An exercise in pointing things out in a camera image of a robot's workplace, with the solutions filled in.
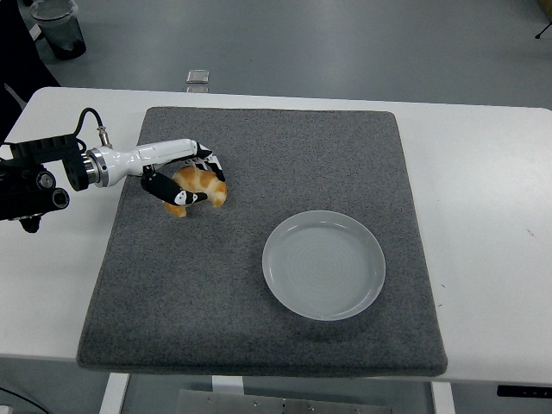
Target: gray mat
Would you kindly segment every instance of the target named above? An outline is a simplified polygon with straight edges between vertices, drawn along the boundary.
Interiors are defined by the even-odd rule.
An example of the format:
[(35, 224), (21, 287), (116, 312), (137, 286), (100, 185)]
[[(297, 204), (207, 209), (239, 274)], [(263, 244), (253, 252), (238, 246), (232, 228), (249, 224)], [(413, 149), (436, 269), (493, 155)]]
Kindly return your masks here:
[[(128, 178), (78, 349), (82, 367), (130, 373), (370, 376), (447, 366), (393, 114), (152, 108), (140, 144), (213, 149), (229, 198), (169, 216)], [(172, 174), (166, 167), (165, 174)], [(334, 210), (368, 227), (386, 282), (361, 314), (287, 310), (261, 268), (287, 217)]]

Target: plate rim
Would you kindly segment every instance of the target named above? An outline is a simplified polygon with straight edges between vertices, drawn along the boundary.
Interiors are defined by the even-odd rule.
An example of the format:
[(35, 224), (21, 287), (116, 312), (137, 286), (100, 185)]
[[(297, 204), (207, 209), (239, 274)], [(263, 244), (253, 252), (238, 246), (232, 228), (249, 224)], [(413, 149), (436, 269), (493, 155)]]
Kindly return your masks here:
[[(336, 216), (340, 216), (341, 218), (344, 218), (345, 220), (349, 220), (349, 221), (352, 221), (354, 223), (356, 223), (358, 226), (360, 226), (361, 229), (363, 229), (363, 231), (366, 231), (367, 232), (367, 235), (368, 237), (370, 237), (374, 242), (375, 242), (375, 245), (377, 246), (377, 254), (380, 254), (381, 255), (381, 258), (382, 258), (382, 262), (383, 262), (383, 274), (382, 274), (382, 279), (381, 279), (381, 283), (379, 284), (378, 286), (378, 289), (376, 290), (372, 300), (366, 302), (365, 304), (362, 303), (362, 301), (360, 301), (356, 306), (354, 306), (353, 308), (351, 308), (350, 310), (348, 311), (345, 311), (345, 312), (342, 312), (342, 314), (347, 314), (347, 312), (351, 311), (351, 310), (354, 310), (353, 313), (351, 314), (347, 314), (345, 316), (342, 316), (340, 317), (341, 314), (336, 314), (337, 317), (313, 317), (313, 316), (310, 316), (310, 315), (306, 315), (304, 314), (303, 312), (301, 312), (300, 310), (297, 310), (297, 309), (294, 309), (293, 306), (290, 306), (289, 304), (286, 304), (284, 301), (282, 301), (282, 299), (279, 297), (279, 295), (273, 290), (273, 287), (272, 287), (272, 284), (269, 282), (269, 273), (270, 271), (267, 269), (267, 255), (268, 255), (268, 245), (270, 243), (271, 240), (273, 240), (275, 237), (276, 237), (276, 234), (278, 233), (278, 230), (281, 229), (282, 227), (285, 227), (285, 224), (290, 222), (292, 219), (296, 219), (297, 216), (302, 216), (302, 215), (310, 215), (310, 214), (313, 214), (313, 213), (327, 213), (329, 215), (336, 215)], [(340, 320), (343, 320), (343, 319), (347, 319), (347, 318), (350, 318), (350, 317), (354, 317), (358, 314), (360, 314), (361, 312), (363, 312), (365, 309), (367, 309), (371, 304), (373, 304), (373, 302), (378, 298), (378, 296), (380, 295), (381, 293), (381, 290), (383, 289), (383, 286), (386, 282), (386, 271), (387, 271), (387, 268), (386, 268), (386, 257), (383, 253), (383, 249), (381, 248), (381, 245), (380, 245), (380, 242), (378, 241), (378, 239), (375, 237), (375, 235), (373, 235), (373, 233), (364, 225), (362, 224), (361, 222), (359, 222), (358, 220), (355, 220), (354, 218), (352, 218), (351, 216), (348, 216), (346, 214), (343, 214), (343, 213), (340, 213), (338, 211), (333, 211), (333, 210), (306, 210), (306, 211), (301, 211), (297, 214), (294, 214), (292, 216), (289, 216), (287, 217), (283, 222), (281, 222), (280, 224), (278, 224), (273, 230), (272, 232), (270, 233), (270, 235), (267, 237), (267, 240), (265, 242), (265, 246), (263, 248), (263, 252), (262, 252), (262, 271), (263, 271), (263, 276), (265, 278), (265, 282), (267, 283), (268, 285), (268, 288), (270, 289), (270, 292), (272, 293), (272, 295), (274, 295), (274, 297), (276, 299), (278, 299), (278, 301), (283, 304), (287, 309), (289, 309), (290, 311), (296, 313), (297, 315), (300, 315), (301, 317), (306, 317), (306, 318), (309, 318), (311, 320), (317, 320), (317, 321), (324, 321), (324, 322), (332, 322), (332, 321), (340, 321)]]

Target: metal plate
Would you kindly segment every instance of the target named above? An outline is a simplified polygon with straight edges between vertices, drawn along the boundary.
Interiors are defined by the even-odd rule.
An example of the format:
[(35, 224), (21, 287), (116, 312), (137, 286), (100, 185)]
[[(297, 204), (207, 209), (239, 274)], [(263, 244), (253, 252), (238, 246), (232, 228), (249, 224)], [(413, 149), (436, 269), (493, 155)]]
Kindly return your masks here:
[(391, 414), (374, 405), (180, 390), (177, 414)]

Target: metal connector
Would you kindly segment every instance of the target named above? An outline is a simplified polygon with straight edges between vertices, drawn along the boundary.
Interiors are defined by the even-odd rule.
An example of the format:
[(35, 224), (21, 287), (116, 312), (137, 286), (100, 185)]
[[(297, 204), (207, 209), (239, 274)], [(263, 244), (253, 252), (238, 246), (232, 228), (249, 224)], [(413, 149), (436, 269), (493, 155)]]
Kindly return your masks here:
[(110, 138), (107, 136), (107, 131), (105, 130), (105, 127), (102, 125), (101, 127), (97, 127), (97, 130), (99, 131), (100, 141), (102, 142), (102, 145), (107, 148), (113, 148), (113, 146), (110, 144)]

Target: black cable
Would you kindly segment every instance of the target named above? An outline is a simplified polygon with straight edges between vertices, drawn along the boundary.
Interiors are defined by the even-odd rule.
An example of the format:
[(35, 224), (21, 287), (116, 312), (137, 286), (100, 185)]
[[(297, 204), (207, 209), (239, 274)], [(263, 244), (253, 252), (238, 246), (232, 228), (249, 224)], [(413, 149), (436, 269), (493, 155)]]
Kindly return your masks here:
[(94, 115), (96, 117), (98, 127), (103, 127), (102, 118), (100, 117), (100, 114), (98, 114), (97, 111), (94, 110), (93, 108), (84, 108), (83, 111), (80, 113), (80, 116), (78, 117), (77, 128), (75, 129), (75, 132), (72, 133), (73, 135), (77, 136), (78, 133), (80, 132), (80, 130), (83, 128), (83, 122), (85, 121), (85, 115), (88, 112), (92, 113), (92, 115)]
[(24, 400), (24, 401), (27, 401), (28, 403), (34, 405), (36, 408), (38, 408), (39, 410), (45, 412), (46, 414), (50, 414), (50, 412), (47, 411), (46, 408), (43, 408), (43, 407), (39, 406), (38, 404), (34, 403), (33, 401), (31, 401), (30, 399), (25, 398), (25, 397), (23, 397), (22, 395), (19, 395), (17, 392), (13, 392), (13, 391), (10, 391), (10, 390), (6, 390), (5, 388), (2, 388), (1, 386), (0, 386), (0, 390), (2, 390), (2, 391), (4, 391), (4, 392), (7, 392), (8, 394), (15, 395), (16, 397), (18, 397), (18, 398), (20, 398), (20, 399), (22, 399), (22, 400)]

